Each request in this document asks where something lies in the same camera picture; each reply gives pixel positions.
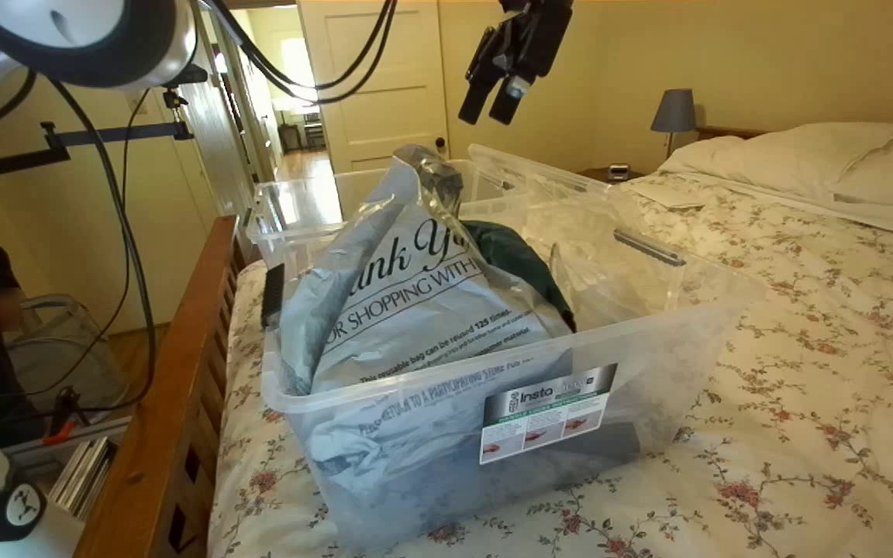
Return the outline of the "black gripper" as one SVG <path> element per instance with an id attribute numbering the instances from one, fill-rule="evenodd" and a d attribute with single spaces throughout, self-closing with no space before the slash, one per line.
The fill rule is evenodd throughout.
<path id="1" fill-rule="evenodd" d="M 501 0 L 506 19 L 481 34 L 481 42 L 470 63 L 470 94 L 459 104 L 459 117 L 475 124 L 486 101 L 486 94 L 501 80 L 491 117 L 513 124 L 520 98 L 536 77 L 552 71 L 558 47 L 573 14 L 573 0 Z"/>

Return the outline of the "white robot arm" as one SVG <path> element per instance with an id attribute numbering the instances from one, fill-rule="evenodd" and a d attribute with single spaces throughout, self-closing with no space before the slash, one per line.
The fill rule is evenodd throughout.
<path id="1" fill-rule="evenodd" d="M 358 96 L 380 63 L 400 0 L 383 0 L 358 56 L 329 80 L 295 80 L 248 38 L 226 0 L 201 0 L 235 47 L 283 94 L 315 94 L 321 104 Z M 501 0 L 506 19 L 486 27 L 466 68 L 459 117 L 481 111 L 513 124 L 527 89 L 546 77 L 571 27 L 573 0 Z M 79 86 L 173 86 L 198 48 L 198 19 L 191 0 L 0 0 L 0 52 L 38 75 Z"/>

